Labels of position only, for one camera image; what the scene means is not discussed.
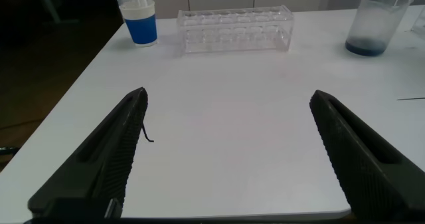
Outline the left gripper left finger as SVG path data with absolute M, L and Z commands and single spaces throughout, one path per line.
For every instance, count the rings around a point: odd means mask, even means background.
M 131 91 L 29 199 L 33 218 L 119 219 L 148 95 Z

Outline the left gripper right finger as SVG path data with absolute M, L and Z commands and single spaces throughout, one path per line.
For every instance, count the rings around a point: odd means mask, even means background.
M 336 97 L 309 101 L 339 185 L 357 219 L 424 222 L 424 171 Z

